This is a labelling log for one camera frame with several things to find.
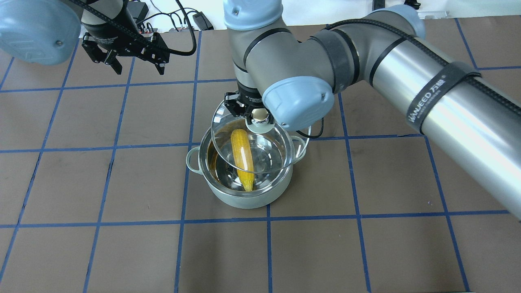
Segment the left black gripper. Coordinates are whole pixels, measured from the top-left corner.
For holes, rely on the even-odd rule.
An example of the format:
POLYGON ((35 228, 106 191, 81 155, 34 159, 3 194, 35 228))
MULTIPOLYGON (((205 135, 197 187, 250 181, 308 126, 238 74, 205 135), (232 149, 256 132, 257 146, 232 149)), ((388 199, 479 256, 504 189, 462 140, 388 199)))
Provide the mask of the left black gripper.
MULTIPOLYGON (((138 27, 127 8, 128 0, 87 0, 85 3, 131 32, 138 33, 138 27)), ((116 74, 121 75, 122 65, 117 60, 117 55, 135 56, 153 63, 158 73, 164 75, 164 67, 169 63, 168 52, 156 48, 144 48, 142 43, 134 40, 134 37, 87 10, 83 11, 81 23, 86 28, 81 46, 94 63, 108 65, 116 74)), ((167 48, 159 33, 152 33, 147 40, 154 45, 167 48)))

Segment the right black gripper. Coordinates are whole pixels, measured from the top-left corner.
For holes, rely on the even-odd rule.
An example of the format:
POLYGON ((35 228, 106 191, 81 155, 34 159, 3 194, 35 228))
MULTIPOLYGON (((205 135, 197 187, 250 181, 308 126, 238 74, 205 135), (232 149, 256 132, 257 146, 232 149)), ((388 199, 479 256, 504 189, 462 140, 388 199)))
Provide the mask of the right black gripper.
POLYGON ((237 92, 224 94, 224 106, 234 117, 244 117, 246 125, 252 125, 253 118, 267 118, 267 109, 257 88, 237 83, 237 92))

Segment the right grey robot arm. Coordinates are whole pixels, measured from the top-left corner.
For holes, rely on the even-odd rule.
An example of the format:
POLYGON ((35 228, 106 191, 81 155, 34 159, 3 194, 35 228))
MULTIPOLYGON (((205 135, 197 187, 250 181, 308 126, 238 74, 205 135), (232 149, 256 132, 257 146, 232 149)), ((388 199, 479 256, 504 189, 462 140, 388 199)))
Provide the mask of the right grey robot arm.
POLYGON ((471 65, 424 41, 407 5, 329 24, 303 42, 282 19, 280 0, 225 0, 239 97, 229 106, 296 131, 333 107, 334 95, 365 80, 506 209, 521 215, 520 107, 471 65))

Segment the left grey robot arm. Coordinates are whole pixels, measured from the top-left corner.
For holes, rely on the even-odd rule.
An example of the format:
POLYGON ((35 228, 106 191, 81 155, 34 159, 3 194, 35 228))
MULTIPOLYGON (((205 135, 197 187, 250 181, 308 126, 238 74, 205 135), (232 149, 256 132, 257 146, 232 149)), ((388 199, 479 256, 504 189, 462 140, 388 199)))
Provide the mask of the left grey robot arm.
POLYGON ((122 73, 119 56, 133 56, 152 63, 159 74, 169 54, 147 48, 136 40, 137 24, 126 0, 83 0, 105 21, 68 0, 2 0, 0 5, 1 48, 28 63, 57 65, 73 51, 79 38, 94 63, 122 73))

